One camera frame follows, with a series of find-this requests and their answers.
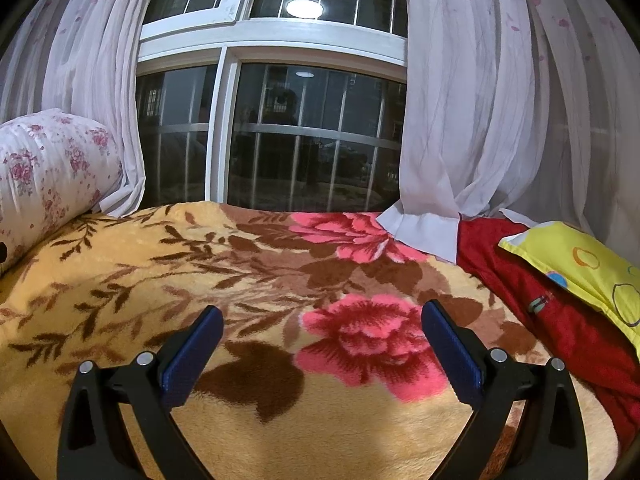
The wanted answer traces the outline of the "yellow patterned pillow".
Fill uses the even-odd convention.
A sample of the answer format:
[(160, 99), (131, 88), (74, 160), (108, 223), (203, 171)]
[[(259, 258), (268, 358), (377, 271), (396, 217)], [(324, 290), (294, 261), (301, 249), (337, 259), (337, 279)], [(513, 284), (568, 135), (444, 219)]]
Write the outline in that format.
[(498, 246), (602, 313), (639, 347), (638, 266), (561, 221), (505, 236)]

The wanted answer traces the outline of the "red blanket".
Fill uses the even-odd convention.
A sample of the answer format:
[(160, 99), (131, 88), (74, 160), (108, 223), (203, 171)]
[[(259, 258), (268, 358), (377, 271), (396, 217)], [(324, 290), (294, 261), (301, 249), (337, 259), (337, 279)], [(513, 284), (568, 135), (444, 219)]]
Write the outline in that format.
[(611, 417), (620, 450), (639, 433), (639, 361), (631, 342), (587, 306), (498, 246), (525, 226), (500, 219), (462, 220), (457, 265), (479, 278), (568, 370), (586, 382)]

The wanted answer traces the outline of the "yellow floral fleece blanket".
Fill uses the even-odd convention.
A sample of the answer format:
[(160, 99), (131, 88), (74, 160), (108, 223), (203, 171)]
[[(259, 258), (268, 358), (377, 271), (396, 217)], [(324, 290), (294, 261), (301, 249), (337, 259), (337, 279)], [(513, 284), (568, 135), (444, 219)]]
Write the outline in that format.
[(367, 214), (212, 203), (85, 216), (1, 281), (1, 419), (38, 477), (56, 475), (78, 365), (158, 350), (207, 306), (224, 338), (175, 420), (218, 479), (425, 479), (460, 403), (420, 323), (435, 298), (489, 347), (548, 351), (457, 266), (386, 249)]

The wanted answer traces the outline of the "floral white rolled quilt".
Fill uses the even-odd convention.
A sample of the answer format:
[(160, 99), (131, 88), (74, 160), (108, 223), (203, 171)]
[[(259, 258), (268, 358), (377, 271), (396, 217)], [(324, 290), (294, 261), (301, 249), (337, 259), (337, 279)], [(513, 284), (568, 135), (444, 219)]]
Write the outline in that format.
[(2, 271), (122, 180), (114, 136), (59, 108), (2, 124), (0, 165)]

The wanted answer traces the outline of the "right sheer pink curtain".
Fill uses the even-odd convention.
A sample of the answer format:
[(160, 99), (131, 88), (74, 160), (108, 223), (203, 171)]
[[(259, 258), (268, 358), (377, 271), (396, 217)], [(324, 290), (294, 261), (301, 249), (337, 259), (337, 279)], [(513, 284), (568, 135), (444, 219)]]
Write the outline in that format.
[(392, 237), (454, 261), (503, 214), (638, 260), (639, 52), (605, 0), (408, 0), (407, 58)]

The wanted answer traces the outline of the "sheer pink curtain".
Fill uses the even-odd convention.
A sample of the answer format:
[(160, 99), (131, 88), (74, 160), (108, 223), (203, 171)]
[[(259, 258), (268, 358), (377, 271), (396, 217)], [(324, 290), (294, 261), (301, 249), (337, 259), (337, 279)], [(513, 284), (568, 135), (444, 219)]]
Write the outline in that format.
[(407, 58), (392, 237), (454, 261), (503, 214), (638, 260), (639, 52), (605, 0), (408, 0)]
[(1, 59), (1, 118), (48, 108), (104, 125), (119, 151), (119, 181), (100, 201), (123, 217), (142, 201), (145, 171), (136, 69), (151, 0), (36, 0)]

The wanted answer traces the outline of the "left sheer pink curtain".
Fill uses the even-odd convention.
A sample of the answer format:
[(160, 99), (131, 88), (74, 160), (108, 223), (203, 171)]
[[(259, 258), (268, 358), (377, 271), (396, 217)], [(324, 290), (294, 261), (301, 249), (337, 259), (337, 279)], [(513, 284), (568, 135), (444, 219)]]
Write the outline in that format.
[(104, 125), (119, 151), (119, 181), (100, 201), (123, 217), (142, 201), (145, 171), (136, 69), (151, 0), (36, 0), (1, 59), (1, 118), (48, 108)]

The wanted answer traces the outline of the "white framed barred window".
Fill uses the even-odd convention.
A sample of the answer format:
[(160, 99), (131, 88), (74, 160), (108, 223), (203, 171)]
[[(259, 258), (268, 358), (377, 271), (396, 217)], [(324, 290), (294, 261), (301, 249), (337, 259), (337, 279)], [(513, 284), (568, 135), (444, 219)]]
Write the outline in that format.
[(406, 0), (151, 0), (144, 206), (380, 211), (399, 195)]

